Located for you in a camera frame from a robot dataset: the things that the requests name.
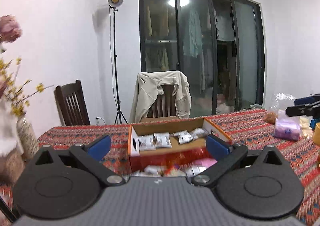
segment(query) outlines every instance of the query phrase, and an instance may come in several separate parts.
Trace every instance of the lamp head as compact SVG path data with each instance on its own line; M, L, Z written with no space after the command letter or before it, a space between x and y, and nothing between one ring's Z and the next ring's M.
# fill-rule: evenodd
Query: lamp head
M122 3L123 0L108 0L108 4L113 8L119 7Z

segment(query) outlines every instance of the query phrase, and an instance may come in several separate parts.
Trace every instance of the white wall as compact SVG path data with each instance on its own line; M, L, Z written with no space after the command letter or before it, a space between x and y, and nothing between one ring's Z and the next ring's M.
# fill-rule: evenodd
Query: white wall
M276 91L320 92L320 0L271 0L278 44Z
M261 3L264 20L264 31L266 39L266 81L265 81L265 103L269 104L274 89L276 77L277 55L274 53L273 22L268 0L252 0ZM103 74L100 74L101 83L106 84L106 95L103 100L104 109L111 113L106 116L109 123L114 122L116 107L112 96L111 63L109 51L109 25L108 17L105 19L103 31L100 33L99 59L104 66ZM121 110L128 118L131 110L137 73L140 72L140 39L139 39L139 0L124 0L119 7L116 22L116 49L118 54L118 79L121 99Z
M80 79L89 118L102 116L97 63L97 36L92 13L98 0L0 0L0 16L16 15L23 36L5 44L5 60L21 56L18 83L33 79L25 92L39 82L63 85ZM27 117L40 136L60 125L53 95L54 87L31 98Z

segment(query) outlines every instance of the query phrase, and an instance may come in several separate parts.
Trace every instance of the cardboard box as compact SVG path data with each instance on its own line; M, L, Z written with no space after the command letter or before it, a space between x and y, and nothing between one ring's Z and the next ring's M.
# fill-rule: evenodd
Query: cardboard box
M207 118L130 125L128 155L132 172L143 170L147 165L181 165L197 159L210 157L206 150L205 138L199 138L186 144L179 144L176 137L170 136L172 148L157 148L156 150L139 151L138 136L165 132L169 132L171 135L183 130L191 132L198 127L202 127L204 130L218 136L223 141L231 143L230 136Z

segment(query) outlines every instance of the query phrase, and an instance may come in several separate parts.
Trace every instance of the red patterned tablecloth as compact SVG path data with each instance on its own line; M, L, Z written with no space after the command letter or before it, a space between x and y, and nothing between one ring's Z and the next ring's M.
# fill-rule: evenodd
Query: red patterned tablecloth
M264 114L264 110L248 110L213 115L209 116L209 119L228 133L233 143L241 142L249 149L262 149L267 144L278 147L305 187L304 200L297 217L306 225L312 225L320 216L320 170L317 164L319 147L314 145L310 138L302 138L298 142L274 138L274 126L263 121ZM108 133L112 139L112 146L102 162L106 167L122 175L131 172L127 153L128 130L127 124L101 127L54 127L44 133L39 138L39 142L40 145L50 144L55 149L67 149L75 143L87 144ZM0 192L4 193L9 200L9 205L12 205L10 188L2 184Z

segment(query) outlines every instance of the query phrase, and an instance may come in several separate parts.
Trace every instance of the sliding glass door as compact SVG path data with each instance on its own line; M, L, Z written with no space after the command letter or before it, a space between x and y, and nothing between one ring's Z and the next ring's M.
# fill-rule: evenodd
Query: sliding glass door
M146 72L174 71L179 62L175 0L142 1L142 69Z
M141 70L179 70L190 117L262 105L264 42L258 4L246 0L139 0Z
M238 52L237 106L241 110L250 105L262 105L264 82L264 59L261 57L263 40L258 20L258 5L233 0L236 16L236 43Z
M188 77L190 85L190 117L211 115L213 45L209 0L179 0L179 3L181 71Z

